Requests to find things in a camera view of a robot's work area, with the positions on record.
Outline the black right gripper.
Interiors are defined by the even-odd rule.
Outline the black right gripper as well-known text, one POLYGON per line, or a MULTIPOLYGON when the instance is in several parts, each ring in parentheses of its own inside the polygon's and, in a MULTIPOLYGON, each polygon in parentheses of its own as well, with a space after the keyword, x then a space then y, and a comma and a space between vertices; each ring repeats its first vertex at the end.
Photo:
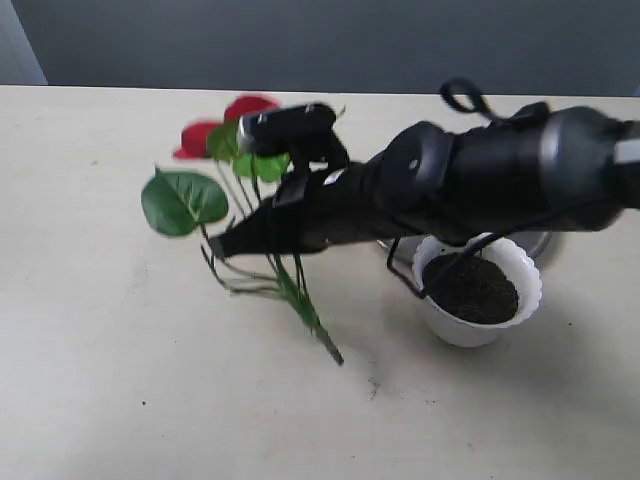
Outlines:
POLYGON ((375 167, 354 163, 317 170, 299 186, 289 180, 275 199, 223 233, 207 237, 217 259, 237 255, 291 254, 324 250, 400 235, 400 226, 373 198, 375 167))

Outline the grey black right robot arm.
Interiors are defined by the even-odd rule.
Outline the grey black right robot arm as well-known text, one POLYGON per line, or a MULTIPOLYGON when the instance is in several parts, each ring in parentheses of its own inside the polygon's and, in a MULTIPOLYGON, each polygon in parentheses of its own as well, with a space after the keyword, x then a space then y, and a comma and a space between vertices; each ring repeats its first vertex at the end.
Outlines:
POLYGON ((464 133, 419 122, 365 163, 288 179, 208 245, 219 259, 421 235, 461 246, 483 233, 600 231, 638 205, 637 122, 532 104, 464 133))

